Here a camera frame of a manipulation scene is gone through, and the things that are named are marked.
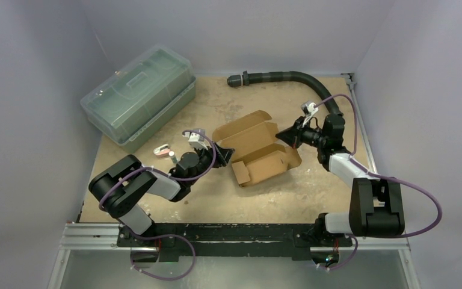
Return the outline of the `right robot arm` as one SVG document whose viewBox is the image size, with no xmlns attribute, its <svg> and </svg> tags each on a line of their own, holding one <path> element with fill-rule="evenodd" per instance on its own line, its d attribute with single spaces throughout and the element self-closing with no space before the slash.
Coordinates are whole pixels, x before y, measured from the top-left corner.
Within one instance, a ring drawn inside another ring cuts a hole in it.
<svg viewBox="0 0 462 289">
<path fill-rule="evenodd" d="M 296 149 L 302 144 L 316 148 L 319 163 L 351 189 L 350 208 L 344 213 L 322 213 L 313 236 L 328 245 L 338 234 L 356 237 L 393 238 L 405 229 L 400 185 L 369 175 L 343 145 L 345 119 L 329 114 L 322 127 L 312 128 L 304 117 L 276 134 L 276 138 Z"/>
</svg>

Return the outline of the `brown cardboard box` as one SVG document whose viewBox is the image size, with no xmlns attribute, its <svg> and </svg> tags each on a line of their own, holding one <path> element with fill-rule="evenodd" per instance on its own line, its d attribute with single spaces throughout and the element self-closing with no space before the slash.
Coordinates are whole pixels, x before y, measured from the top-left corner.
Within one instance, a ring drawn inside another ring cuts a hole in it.
<svg viewBox="0 0 462 289">
<path fill-rule="evenodd" d="M 301 165 L 298 151 L 276 138 L 278 125 L 263 110 L 218 127 L 212 139 L 235 150 L 230 159 L 240 187 L 251 187 Z"/>
</svg>

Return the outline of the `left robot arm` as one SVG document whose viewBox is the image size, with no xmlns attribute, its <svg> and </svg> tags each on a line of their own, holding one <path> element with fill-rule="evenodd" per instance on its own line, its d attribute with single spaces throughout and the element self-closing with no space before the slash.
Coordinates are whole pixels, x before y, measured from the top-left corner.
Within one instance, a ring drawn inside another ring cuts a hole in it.
<svg viewBox="0 0 462 289">
<path fill-rule="evenodd" d="M 184 153 L 176 165 L 164 173 L 146 167 L 135 155 L 127 155 L 94 177 L 88 190 L 99 201 L 99 208 L 127 226 L 140 246 L 155 240 L 155 222 L 139 206 L 145 194 L 178 202 L 211 169 L 225 167 L 235 150 L 216 143 Z"/>
</svg>

